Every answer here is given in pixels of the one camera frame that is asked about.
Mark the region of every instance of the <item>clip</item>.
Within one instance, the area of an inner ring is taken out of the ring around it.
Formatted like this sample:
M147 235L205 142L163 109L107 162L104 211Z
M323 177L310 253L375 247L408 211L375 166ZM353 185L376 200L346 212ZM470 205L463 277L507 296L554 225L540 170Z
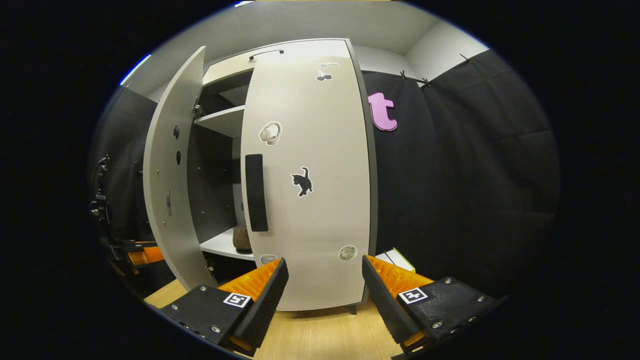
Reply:
M467 59L464 55L460 54L460 56L462 56L463 58L465 58L465 60L469 61L469 63L473 63L473 61Z

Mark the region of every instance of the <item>black door handle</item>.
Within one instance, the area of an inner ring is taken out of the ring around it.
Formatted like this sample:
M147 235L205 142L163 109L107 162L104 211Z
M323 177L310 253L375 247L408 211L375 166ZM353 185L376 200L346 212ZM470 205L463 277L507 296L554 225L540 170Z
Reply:
M264 203L262 154L250 154L244 157L244 174L246 176L246 207L249 210L251 231L269 231L267 209Z
M257 53L257 54L253 54L253 55L249 56L249 60L253 60L253 57L256 56L256 55L260 55L260 54L264 54L264 53L270 53L271 51L278 51L278 52L280 52L280 54L284 54L284 50L282 50L282 49L267 50L267 51L263 51L261 53Z

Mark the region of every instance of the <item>wooden floor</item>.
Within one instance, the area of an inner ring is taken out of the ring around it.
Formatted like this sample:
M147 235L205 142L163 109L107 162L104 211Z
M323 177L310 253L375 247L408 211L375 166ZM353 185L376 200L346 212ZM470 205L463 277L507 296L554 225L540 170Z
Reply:
M178 280L145 300L163 307L186 294ZM402 352L371 301L357 307L313 311L277 311L254 356L256 360L389 359Z

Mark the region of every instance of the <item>light strip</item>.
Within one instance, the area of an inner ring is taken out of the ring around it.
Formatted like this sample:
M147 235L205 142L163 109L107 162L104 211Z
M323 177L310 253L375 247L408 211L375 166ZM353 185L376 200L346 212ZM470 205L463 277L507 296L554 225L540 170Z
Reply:
M242 5L246 5L246 4L248 4L248 3L252 3L252 2L253 2L253 1L240 1L239 3L237 3L237 4L236 4L236 6L235 6L235 7L242 6Z
M125 81L127 81L127 79L129 79L129 76L131 76L131 74L133 74L134 71L136 71L136 69L138 67L140 67L140 65L142 65L143 62L145 62L147 59L149 59L151 57L151 54L147 55L146 58L142 59L141 62L139 62L135 68L133 68L133 70L129 71L129 73L124 77L124 79L122 79L122 81L120 82L120 84L124 84Z

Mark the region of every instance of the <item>ceiling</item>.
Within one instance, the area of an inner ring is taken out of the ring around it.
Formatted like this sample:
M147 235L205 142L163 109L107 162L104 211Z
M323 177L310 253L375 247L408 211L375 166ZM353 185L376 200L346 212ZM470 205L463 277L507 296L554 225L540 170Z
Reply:
M304 38L349 38L353 45L404 55L438 22L434 15L400 1L255 1L230 7L173 37L127 81L131 90L148 95L169 82L203 45L205 63Z

